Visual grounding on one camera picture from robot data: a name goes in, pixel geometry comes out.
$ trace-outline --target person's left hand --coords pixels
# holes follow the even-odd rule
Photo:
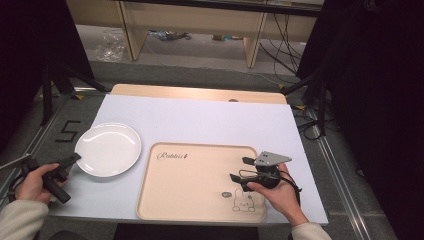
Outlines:
[[[40,201],[48,204],[51,193],[43,189],[43,175],[59,166],[58,163],[43,165],[30,172],[16,191],[17,200]]]

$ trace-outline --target wooden tray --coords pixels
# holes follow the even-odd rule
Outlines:
[[[150,151],[137,215],[162,221],[261,222],[264,197],[243,192],[229,175],[255,171],[242,157],[256,156],[244,146],[157,143]]]

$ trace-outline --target table surface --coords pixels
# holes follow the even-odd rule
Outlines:
[[[281,94],[118,84],[105,97],[92,126],[107,122],[132,126],[140,134],[143,144],[140,158],[126,172],[107,178],[94,177],[78,166],[73,167],[72,181],[64,186],[72,198],[63,205],[55,203],[50,215],[158,223],[140,219],[136,207],[149,149],[158,142],[170,142],[249,146],[257,153],[269,151],[292,157],[287,166],[296,183],[303,188],[303,211],[310,221],[328,224],[293,114]],[[240,226],[288,223],[268,201],[265,205],[266,217],[261,223],[159,223]]]

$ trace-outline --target white plate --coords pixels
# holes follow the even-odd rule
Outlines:
[[[85,132],[75,146],[78,166],[97,177],[111,177],[128,170],[138,160],[141,140],[137,132],[120,123],[105,123]]]

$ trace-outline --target white table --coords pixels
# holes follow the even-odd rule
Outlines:
[[[174,92],[179,88],[167,89]],[[267,95],[252,92],[246,94]],[[140,219],[136,214],[149,149],[157,142],[181,142],[250,146],[257,153],[269,151],[292,157],[293,160],[287,166],[298,186],[303,189],[303,211],[310,221],[321,225],[328,223],[289,105],[193,100],[170,96],[158,98],[108,95],[93,126],[106,122],[123,123],[139,133],[143,144],[140,158],[128,171],[108,178],[90,176],[75,165],[70,172],[70,180],[64,186],[72,198],[64,205],[56,203],[52,206],[50,215],[96,221],[151,223]],[[266,207],[264,221],[255,225],[288,223],[268,202]]]

